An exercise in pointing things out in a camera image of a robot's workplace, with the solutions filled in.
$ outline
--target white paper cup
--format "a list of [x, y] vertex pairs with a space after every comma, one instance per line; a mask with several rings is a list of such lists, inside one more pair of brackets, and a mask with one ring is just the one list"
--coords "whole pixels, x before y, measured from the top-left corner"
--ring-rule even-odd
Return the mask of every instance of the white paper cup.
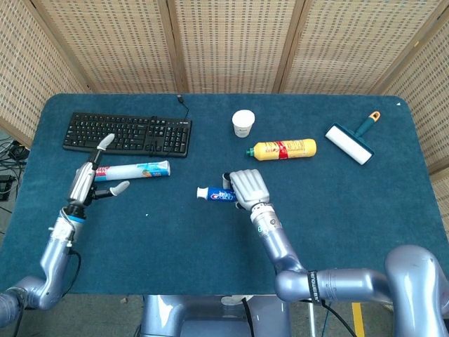
[[255, 121], [255, 115], [251, 110], [239, 110], [232, 116], [234, 132], [237, 137], [245, 138], [250, 134], [251, 126]]

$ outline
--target black cable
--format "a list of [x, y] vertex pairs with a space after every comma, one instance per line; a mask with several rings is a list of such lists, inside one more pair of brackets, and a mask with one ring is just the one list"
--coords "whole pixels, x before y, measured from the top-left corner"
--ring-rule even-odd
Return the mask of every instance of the black cable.
[[[189, 107], [185, 105], [184, 98], [181, 95], [177, 96], [177, 101], [186, 109], [184, 119], [182, 120], [182, 121], [185, 121], [187, 119], [187, 116], [189, 115]], [[171, 145], [171, 148], [165, 155], [165, 157], [167, 157], [173, 151], [173, 148], [175, 147], [175, 143], [176, 142], [174, 141], [173, 144]]]
[[[300, 300], [300, 302], [304, 302], [304, 303], [313, 303], [311, 300]], [[326, 301], [325, 300], [321, 300], [321, 305], [326, 308], [327, 310], [329, 310], [331, 313], [334, 314], [334, 316], [336, 316], [338, 318], [338, 320], [344, 325], [344, 327], [348, 330], [348, 332], [351, 334], [351, 336], [353, 337], [357, 337], [356, 333], [354, 332], [354, 330], [352, 330], [352, 328], [348, 325], [348, 323], [346, 323], [346, 321], [338, 314], [338, 312], [336, 312], [334, 309], [332, 309], [329, 305], [326, 305]]]
[[17, 334], [19, 333], [19, 328], [20, 328], [20, 323], [22, 322], [22, 316], [23, 316], [23, 303], [21, 301], [19, 301], [19, 307], [20, 307], [20, 314], [19, 314], [19, 318], [17, 318], [17, 322], [15, 323], [15, 329], [14, 329], [14, 333], [13, 333], [13, 337], [17, 337]]
[[66, 296], [67, 293], [70, 291], [70, 289], [72, 289], [72, 287], [73, 287], [73, 285], [74, 285], [74, 283], [76, 281], [76, 278], [78, 277], [79, 269], [81, 268], [81, 255], [80, 255], [80, 253], [78, 253], [77, 251], [74, 251], [73, 249], [70, 249], [69, 255], [76, 255], [76, 257], [78, 257], [78, 267], [76, 267], [75, 275], [73, 276], [72, 282], [70, 283], [70, 286], [69, 286], [68, 290], [66, 290], [62, 294], [61, 298]]
[[324, 324], [323, 324], [323, 330], [321, 332], [321, 337], [324, 337], [324, 332], [326, 331], [326, 324], [328, 323], [328, 318], [329, 318], [329, 310], [326, 313], [326, 318], [324, 319]]
[[5, 209], [4, 207], [1, 207], [1, 206], [0, 206], [0, 209], [3, 209], [4, 211], [6, 211], [6, 212], [8, 212], [8, 213], [11, 213], [11, 214], [13, 213], [13, 212], [11, 212], [9, 209]]
[[243, 303], [243, 307], [245, 308], [246, 319], [248, 320], [248, 325], [250, 326], [250, 330], [251, 330], [251, 337], [254, 337], [253, 318], [251, 316], [250, 307], [249, 307], [248, 302], [246, 301], [245, 297], [243, 297], [241, 299], [241, 301]]
[[141, 328], [142, 328], [141, 324], [137, 325], [137, 327], [134, 330], [133, 337], [139, 337], [139, 333], [140, 333]]

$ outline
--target logo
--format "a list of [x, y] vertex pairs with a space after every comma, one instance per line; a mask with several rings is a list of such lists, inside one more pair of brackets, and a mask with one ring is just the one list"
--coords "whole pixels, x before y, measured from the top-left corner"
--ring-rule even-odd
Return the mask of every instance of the logo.
[[111, 167], [111, 166], [101, 166], [101, 167], [97, 168], [97, 170], [95, 171], [95, 175], [98, 177], [105, 176], [109, 167]]
[[318, 288], [316, 288], [316, 274], [312, 272], [310, 274], [311, 291], [314, 295], [314, 300], [319, 301]]
[[218, 193], [213, 193], [210, 195], [212, 200], [234, 200], [234, 196], [231, 193], [219, 191]]

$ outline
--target white toothpaste tube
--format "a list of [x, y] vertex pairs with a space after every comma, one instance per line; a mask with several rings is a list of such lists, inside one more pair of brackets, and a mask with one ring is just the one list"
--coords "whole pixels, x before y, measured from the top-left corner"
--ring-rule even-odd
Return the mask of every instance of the white toothpaste tube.
[[151, 178], [170, 175], [170, 163], [131, 164], [120, 166], [101, 166], [95, 172], [95, 181]]

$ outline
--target black keyboard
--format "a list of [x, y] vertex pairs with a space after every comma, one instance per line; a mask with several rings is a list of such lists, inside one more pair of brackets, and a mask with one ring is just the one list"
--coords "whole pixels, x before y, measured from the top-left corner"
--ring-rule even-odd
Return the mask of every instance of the black keyboard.
[[191, 129], [188, 119], [74, 112], [62, 147], [90, 152], [113, 133], [105, 153], [186, 157]]

